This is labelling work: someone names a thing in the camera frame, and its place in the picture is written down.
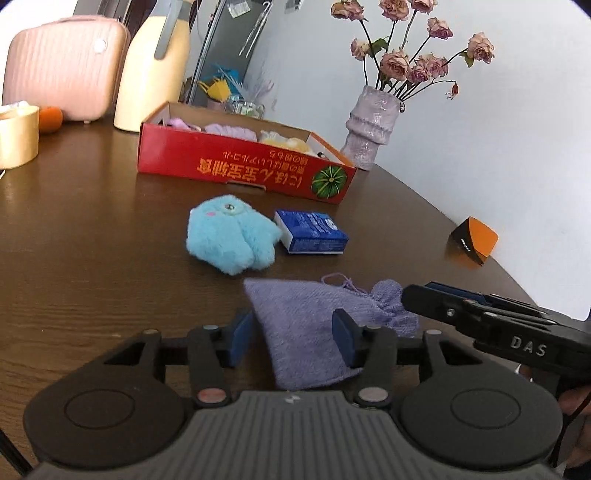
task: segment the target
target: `orange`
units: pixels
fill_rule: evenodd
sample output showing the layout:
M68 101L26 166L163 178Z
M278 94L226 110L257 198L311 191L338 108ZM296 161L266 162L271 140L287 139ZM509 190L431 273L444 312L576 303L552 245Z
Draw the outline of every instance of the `orange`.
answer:
M57 132L64 121L64 115L56 106L45 106L39 109L39 133L52 134Z

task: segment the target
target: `black and orange object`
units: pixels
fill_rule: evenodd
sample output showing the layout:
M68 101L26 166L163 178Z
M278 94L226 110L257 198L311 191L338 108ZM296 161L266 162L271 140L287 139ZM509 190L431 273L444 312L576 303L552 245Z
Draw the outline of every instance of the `black and orange object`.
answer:
M468 257L480 265L484 265L499 239L490 227L474 217L468 217L452 232L451 237Z

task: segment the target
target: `yellow tape roll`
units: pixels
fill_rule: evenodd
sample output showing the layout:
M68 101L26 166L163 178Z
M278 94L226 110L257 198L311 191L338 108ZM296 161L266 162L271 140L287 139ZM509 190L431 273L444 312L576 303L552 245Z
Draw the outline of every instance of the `yellow tape roll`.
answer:
M0 170L30 162L39 153L39 107L20 106L0 113Z

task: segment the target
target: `ceramic vase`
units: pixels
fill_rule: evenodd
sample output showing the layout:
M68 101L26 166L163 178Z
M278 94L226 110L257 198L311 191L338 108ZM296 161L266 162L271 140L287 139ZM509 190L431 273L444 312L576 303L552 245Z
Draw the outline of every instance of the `ceramic vase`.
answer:
M341 153L357 168L371 170L381 145L388 145L400 114L400 101L391 93L366 85L346 127L349 130Z

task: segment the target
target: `blue plush toy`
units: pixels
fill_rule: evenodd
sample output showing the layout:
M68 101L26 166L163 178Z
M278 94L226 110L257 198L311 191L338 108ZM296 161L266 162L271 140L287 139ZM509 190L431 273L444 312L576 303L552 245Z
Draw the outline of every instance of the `blue plush toy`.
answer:
M247 268L272 265L280 237L281 230L271 220L234 195L224 195L191 210L187 250L224 273L237 275Z

